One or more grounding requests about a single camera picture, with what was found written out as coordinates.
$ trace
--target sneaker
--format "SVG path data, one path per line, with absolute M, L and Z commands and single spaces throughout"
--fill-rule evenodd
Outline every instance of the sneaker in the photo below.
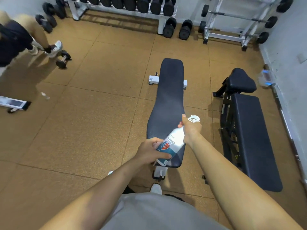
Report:
M 46 53 L 46 52 L 45 52 L 49 58 L 54 58 L 54 57 L 56 57 L 57 54 L 58 54 L 58 53 L 62 50 L 62 48 L 63 48 L 63 44 L 62 44 L 62 42 L 59 41 L 59 40 L 56 41 L 55 44 L 50 45 L 50 46 L 51 46 L 51 53 Z
M 110 172 L 108 173 L 108 176 L 109 176 L 111 173 L 113 173 L 113 172 L 114 172 L 114 170 L 110 171 Z
M 29 50 L 29 53 L 32 55 L 32 56 L 36 56 L 38 54 L 38 49 L 36 46 L 32 45 L 33 46 L 33 49 L 32 50 Z
M 162 195 L 162 188 L 159 184 L 155 183 L 152 185 L 150 192 Z

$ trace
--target red shield logo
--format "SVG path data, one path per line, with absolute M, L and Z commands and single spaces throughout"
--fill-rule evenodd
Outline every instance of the red shield logo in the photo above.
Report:
M 162 146 L 161 146 L 161 149 L 162 150 L 166 150 L 166 149 L 168 149 L 169 148 L 169 143 L 168 142 L 163 142 L 162 143 Z

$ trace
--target weight bench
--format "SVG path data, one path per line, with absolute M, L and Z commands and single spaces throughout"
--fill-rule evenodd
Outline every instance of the weight bench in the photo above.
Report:
M 221 138 L 224 156 L 262 189 L 282 191 L 259 99 L 240 94 L 256 90 L 255 82 L 243 69 L 235 68 L 214 97 L 223 97 Z
M 183 108 L 184 68 L 181 60 L 165 58 L 161 64 L 156 103 L 147 123 L 147 139 L 165 139 L 181 121 Z M 153 178 L 165 179 L 167 168 L 178 168 L 182 164 L 185 145 L 165 167 L 155 164 Z

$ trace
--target disinfectant spray bottle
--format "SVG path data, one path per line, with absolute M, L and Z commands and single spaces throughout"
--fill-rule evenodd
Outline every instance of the disinfectant spray bottle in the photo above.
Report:
M 197 115 L 192 115 L 190 118 L 188 118 L 189 121 L 192 123 L 199 122 L 200 119 Z M 156 149 L 159 152 L 166 152 L 172 155 L 172 158 L 178 153 L 178 151 L 183 147 L 184 142 L 183 139 L 185 137 L 184 133 L 184 126 L 180 128 L 175 128 L 168 137 L 159 145 L 159 147 Z M 169 161 L 171 159 L 158 159 L 157 162 L 161 166 L 166 166 L 169 164 Z

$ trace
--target hand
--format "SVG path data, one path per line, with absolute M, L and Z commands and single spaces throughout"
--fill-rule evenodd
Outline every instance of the hand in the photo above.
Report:
M 152 163 L 159 158 L 171 159 L 171 154 L 156 151 L 156 148 L 158 148 L 163 141 L 163 139 L 157 137 L 145 140 L 139 146 L 134 159 L 138 160 L 142 165 Z
M 201 132 L 201 124 L 200 122 L 192 123 L 190 122 L 186 115 L 182 115 L 182 121 L 178 124 L 178 127 L 184 127 L 185 138 L 183 141 L 188 145 L 191 145 L 191 142 L 194 138 L 196 138 Z

